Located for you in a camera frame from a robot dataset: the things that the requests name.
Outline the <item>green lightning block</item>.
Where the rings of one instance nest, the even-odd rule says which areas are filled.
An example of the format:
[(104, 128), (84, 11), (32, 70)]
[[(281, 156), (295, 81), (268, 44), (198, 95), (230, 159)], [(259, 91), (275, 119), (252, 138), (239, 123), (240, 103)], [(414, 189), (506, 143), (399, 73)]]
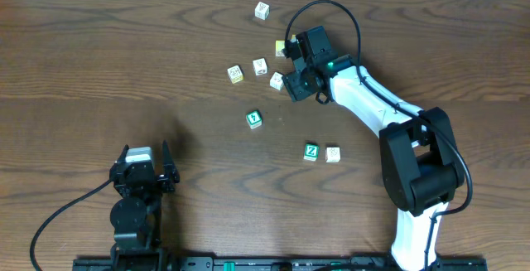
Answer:
[(247, 113), (246, 121), (251, 129), (258, 128), (263, 124), (261, 114), (257, 110)]

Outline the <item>green Z block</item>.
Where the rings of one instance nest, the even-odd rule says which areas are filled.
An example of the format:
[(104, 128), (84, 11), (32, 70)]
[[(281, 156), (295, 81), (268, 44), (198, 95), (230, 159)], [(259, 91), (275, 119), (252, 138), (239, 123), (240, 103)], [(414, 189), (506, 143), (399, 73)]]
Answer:
[(307, 143), (304, 149), (303, 159), (307, 161), (316, 161), (319, 156), (320, 147), (318, 145)]

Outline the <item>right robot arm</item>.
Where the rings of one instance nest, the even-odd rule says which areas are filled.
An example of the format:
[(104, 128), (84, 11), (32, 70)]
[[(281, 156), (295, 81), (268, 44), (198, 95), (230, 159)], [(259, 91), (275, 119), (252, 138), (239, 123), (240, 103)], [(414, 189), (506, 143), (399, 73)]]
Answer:
[(357, 116), (377, 137), (383, 184), (397, 207), (391, 255), (402, 270), (428, 270), (436, 262), (435, 243), (442, 216), (455, 191), (472, 181), (458, 152), (448, 115), (424, 110), (381, 86), (358, 59), (339, 56), (324, 27), (283, 42), (294, 65), (282, 81), (293, 101), (325, 96)]

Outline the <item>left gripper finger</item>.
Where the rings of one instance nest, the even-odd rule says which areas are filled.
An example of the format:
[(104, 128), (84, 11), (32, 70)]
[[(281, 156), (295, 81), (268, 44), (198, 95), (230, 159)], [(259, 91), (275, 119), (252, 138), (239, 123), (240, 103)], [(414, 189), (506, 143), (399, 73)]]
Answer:
[(121, 151), (118, 159), (114, 162), (113, 167), (123, 167), (126, 164), (126, 157), (128, 153), (128, 145), (126, 144)]
[(166, 140), (162, 143), (162, 167), (164, 169), (164, 173), (167, 176), (174, 176), (176, 173), (176, 165), (173, 161), (168, 143)]

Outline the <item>white block red side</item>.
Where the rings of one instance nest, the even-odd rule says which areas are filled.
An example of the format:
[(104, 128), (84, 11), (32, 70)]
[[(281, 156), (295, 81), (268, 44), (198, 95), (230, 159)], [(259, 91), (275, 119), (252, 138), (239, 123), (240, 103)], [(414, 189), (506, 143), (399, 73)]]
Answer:
[(341, 159), (339, 147), (328, 147), (325, 150), (325, 160), (327, 162), (339, 162)]

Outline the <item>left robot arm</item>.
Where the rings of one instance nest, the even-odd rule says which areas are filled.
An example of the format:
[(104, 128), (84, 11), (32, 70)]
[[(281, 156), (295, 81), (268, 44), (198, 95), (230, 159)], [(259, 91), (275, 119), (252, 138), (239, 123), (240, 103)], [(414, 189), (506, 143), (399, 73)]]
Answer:
[(162, 144), (163, 173), (155, 173), (150, 147), (124, 147), (109, 171), (122, 197), (112, 208), (115, 250), (113, 270), (168, 270), (169, 255), (161, 247), (161, 199), (180, 181), (166, 142)]

